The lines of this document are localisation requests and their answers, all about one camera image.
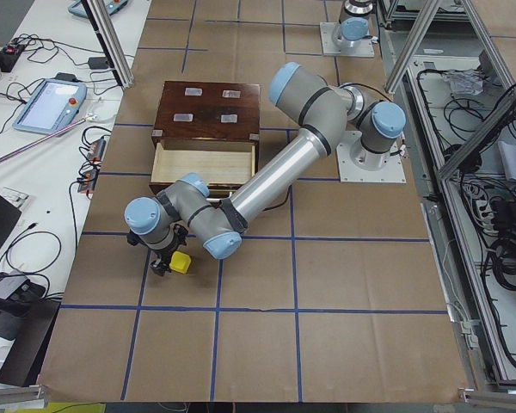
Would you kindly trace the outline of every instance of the metal base plate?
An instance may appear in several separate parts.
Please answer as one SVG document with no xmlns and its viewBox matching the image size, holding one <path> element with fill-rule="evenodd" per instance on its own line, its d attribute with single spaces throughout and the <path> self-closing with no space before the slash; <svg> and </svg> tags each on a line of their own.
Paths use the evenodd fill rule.
<svg viewBox="0 0 516 413">
<path fill-rule="evenodd" d="M 333 31 L 338 23 L 319 23 L 321 44 L 324 56 L 348 56 L 354 58 L 374 58 L 375 51 L 368 39 L 358 40 L 355 47 L 341 52 L 341 49 L 333 42 Z"/>
<path fill-rule="evenodd" d="M 338 159 L 338 172 L 341 182 L 406 182 L 400 157 L 390 157 L 388 163 L 381 170 L 363 170 L 357 166 L 350 158 L 350 148 L 359 138 L 361 138 L 361 132 L 346 131 L 344 138 L 336 146 L 336 158 Z M 390 151 L 397 151 L 396 143 L 391 147 Z"/>
</svg>

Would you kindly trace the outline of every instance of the yellow cube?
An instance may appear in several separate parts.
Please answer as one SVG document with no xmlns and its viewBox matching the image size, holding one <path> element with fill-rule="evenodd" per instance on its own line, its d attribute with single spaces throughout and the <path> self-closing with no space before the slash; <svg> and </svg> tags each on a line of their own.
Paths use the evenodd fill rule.
<svg viewBox="0 0 516 413">
<path fill-rule="evenodd" d="M 191 264 L 191 256 L 180 251 L 176 251 L 172 255 L 172 261 L 170 262 L 170 268 L 172 271 L 181 274 L 187 274 L 189 265 Z"/>
</svg>

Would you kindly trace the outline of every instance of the silver aluminum tube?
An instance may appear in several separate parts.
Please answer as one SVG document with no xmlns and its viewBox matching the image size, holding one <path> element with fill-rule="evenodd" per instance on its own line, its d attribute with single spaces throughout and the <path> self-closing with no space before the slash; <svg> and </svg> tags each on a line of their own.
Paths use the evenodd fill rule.
<svg viewBox="0 0 516 413">
<path fill-rule="evenodd" d="M 393 95 L 396 92 L 399 83 L 403 79 L 403 75 L 407 71 L 409 62 L 415 55 L 422 39 L 424 39 L 424 35 L 427 33 L 440 5 L 441 0 L 428 0 L 421 9 L 419 15 L 416 17 L 415 24 L 413 25 L 413 28 L 411 28 L 411 32 L 409 33 L 405 46 L 403 47 L 402 54 L 397 58 L 396 64 L 394 65 L 394 68 L 388 77 L 388 81 L 386 82 L 386 86 L 384 86 L 384 89 L 388 93 Z"/>
<path fill-rule="evenodd" d="M 250 222 L 270 206 L 316 160 L 327 154 L 319 139 L 307 129 L 232 196 L 235 209 Z"/>
<path fill-rule="evenodd" d="M 5 162 L 8 159 L 11 159 L 12 157 L 15 157 L 15 156 L 19 155 L 20 153 L 23 153 L 24 151 L 29 150 L 32 147 L 34 147 L 34 146 L 36 146 L 38 144 L 41 144 L 42 142 L 47 141 L 48 139 L 55 138 L 56 136 L 59 136 L 59 135 L 65 133 L 67 131 L 70 131 L 73 127 L 81 125 L 85 121 L 86 121 L 86 118 L 82 118 L 81 120 L 77 120 L 74 123 L 70 123 L 69 125 L 62 127 L 61 129 L 59 129 L 58 131 L 56 131 L 54 133 L 50 133 L 49 135 L 46 135 L 46 136 L 44 136 L 44 137 L 42 137 L 40 139 L 37 139 L 34 142 L 31 142 L 30 144 L 27 144 L 27 145 L 25 145 L 25 146 L 23 146 L 23 147 L 21 147 L 19 149 L 16 149 L 15 151 L 12 151 L 12 152 L 4 155 L 3 157 L 0 157 L 0 163 Z"/>
<path fill-rule="evenodd" d="M 88 0 L 88 5 L 92 10 L 101 36 L 107 45 L 107 49 L 113 60 L 114 69 L 119 73 L 122 87 L 131 87 L 134 83 L 134 76 L 130 70 L 130 65 L 126 61 L 126 56 L 120 45 L 119 38 L 114 31 L 111 17 L 109 17 L 104 2 L 102 0 Z"/>
</svg>

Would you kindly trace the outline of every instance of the wooden box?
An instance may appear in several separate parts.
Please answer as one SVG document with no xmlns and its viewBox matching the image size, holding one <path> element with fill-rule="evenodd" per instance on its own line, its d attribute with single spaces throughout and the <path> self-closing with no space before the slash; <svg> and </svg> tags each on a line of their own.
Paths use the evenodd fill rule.
<svg viewBox="0 0 516 413">
<path fill-rule="evenodd" d="M 260 86 L 241 83 L 165 82 L 152 139 L 154 193 L 189 172 L 211 194 L 237 190 L 256 171 Z"/>
</svg>

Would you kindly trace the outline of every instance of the brown paper surface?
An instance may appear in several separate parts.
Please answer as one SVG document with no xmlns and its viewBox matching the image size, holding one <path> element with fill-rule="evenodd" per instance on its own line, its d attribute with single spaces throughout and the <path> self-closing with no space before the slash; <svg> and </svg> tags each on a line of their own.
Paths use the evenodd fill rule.
<svg viewBox="0 0 516 413">
<path fill-rule="evenodd" d="M 319 161 L 230 258 L 189 237 L 187 274 L 153 274 L 146 248 L 123 237 L 126 204 L 151 196 L 165 80 L 258 83 L 260 167 L 298 128 L 267 99 L 284 63 L 382 89 L 377 46 L 374 59 L 321 55 L 318 23 L 339 11 L 317 0 L 152 3 L 41 374 L 51 400 L 456 400 L 464 371 L 409 161 L 401 185 L 342 184 L 335 157 Z"/>
</svg>

